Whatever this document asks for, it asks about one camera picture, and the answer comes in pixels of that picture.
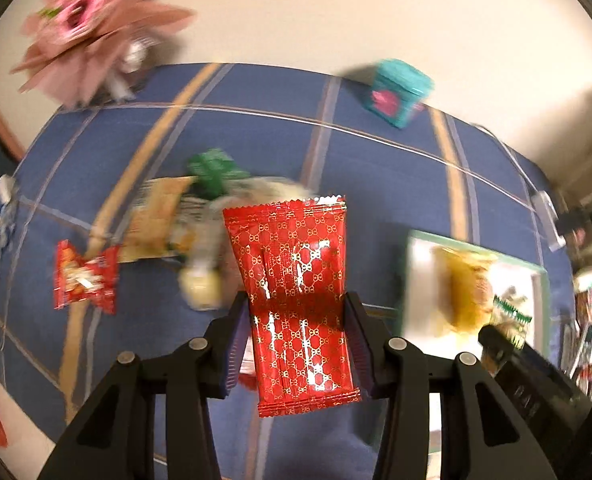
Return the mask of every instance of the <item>silver screw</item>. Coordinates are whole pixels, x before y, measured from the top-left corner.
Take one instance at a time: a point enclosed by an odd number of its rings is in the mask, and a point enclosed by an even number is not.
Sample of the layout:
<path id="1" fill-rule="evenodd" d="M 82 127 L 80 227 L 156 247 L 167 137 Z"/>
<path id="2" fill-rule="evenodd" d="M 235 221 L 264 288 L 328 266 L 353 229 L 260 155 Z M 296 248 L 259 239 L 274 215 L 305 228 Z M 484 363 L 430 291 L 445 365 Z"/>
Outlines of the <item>silver screw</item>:
<path id="1" fill-rule="evenodd" d="M 118 362 L 121 365 L 128 365 L 128 364 L 132 363 L 135 358 L 136 358 L 136 354 L 134 354 L 134 352 L 131 352 L 129 350 L 127 350 L 125 352 L 120 352 L 118 354 Z"/>
<path id="2" fill-rule="evenodd" d="M 389 340 L 389 347 L 393 350 L 404 350 L 407 348 L 407 341 L 401 337 L 393 337 Z"/>
<path id="3" fill-rule="evenodd" d="M 460 354 L 460 362 L 467 366 L 473 366 L 476 364 L 476 356 L 474 354 L 470 354 L 469 352 L 463 352 Z"/>
<path id="4" fill-rule="evenodd" d="M 204 337 L 195 337 L 189 341 L 189 348 L 192 350 L 204 350 L 207 348 L 207 340 Z"/>

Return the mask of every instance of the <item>flower bouquet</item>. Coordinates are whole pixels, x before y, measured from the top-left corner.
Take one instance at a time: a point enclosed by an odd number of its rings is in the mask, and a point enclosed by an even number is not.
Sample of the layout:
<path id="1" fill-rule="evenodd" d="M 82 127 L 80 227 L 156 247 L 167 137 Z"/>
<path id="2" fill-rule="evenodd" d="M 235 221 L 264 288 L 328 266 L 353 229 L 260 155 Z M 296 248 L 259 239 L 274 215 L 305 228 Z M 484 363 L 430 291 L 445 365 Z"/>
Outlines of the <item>flower bouquet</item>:
<path id="1" fill-rule="evenodd" d="M 193 17 L 151 0 L 45 0 L 24 23 L 34 43 L 12 73 L 28 73 L 20 91 L 39 88 L 68 108 L 88 105 L 103 85 L 114 99 L 129 99 L 130 76 L 143 68 L 151 47 Z"/>

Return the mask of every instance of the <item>teal container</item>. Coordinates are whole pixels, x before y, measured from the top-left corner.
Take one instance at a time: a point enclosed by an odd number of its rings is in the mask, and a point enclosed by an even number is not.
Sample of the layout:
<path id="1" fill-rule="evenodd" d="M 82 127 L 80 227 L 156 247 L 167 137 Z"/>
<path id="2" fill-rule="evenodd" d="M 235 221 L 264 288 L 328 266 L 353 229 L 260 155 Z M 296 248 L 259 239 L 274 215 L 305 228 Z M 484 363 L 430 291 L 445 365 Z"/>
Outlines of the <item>teal container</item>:
<path id="1" fill-rule="evenodd" d="M 406 126 L 420 101 L 433 90 L 428 75 L 399 59 L 380 62 L 366 107 L 397 128 Z"/>

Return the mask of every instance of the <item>white power strip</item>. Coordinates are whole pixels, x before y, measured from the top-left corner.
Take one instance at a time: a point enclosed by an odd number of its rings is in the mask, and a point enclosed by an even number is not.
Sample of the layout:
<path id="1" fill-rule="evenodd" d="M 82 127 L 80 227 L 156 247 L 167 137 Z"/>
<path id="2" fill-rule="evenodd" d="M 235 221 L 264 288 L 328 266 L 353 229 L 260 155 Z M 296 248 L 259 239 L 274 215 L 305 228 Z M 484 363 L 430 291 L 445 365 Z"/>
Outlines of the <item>white power strip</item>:
<path id="1" fill-rule="evenodd" d="M 556 229 L 558 215 L 556 214 L 550 196 L 544 191 L 538 191 L 532 195 L 532 205 L 538 218 L 540 218 L 543 229 L 545 229 L 545 237 L 547 238 L 547 243 L 550 245 L 550 251 L 557 251 L 565 247 L 566 241 L 558 234 L 558 230 Z"/>

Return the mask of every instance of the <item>beige wall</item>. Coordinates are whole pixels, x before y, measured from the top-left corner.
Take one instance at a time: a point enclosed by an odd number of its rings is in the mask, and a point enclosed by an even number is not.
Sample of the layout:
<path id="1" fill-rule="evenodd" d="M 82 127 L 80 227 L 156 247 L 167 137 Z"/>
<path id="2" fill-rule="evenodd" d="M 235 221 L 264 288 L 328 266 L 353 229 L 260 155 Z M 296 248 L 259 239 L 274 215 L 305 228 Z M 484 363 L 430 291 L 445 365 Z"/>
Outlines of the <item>beige wall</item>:
<path id="1" fill-rule="evenodd" d="M 436 83 L 429 104 L 484 124 L 557 177 L 592 145 L 592 21 L 576 0 L 162 0 L 199 19 L 171 62 L 275 64 L 361 73 L 404 59 Z M 27 145 L 55 110 L 9 76 L 39 0 L 0 20 L 0 108 Z"/>

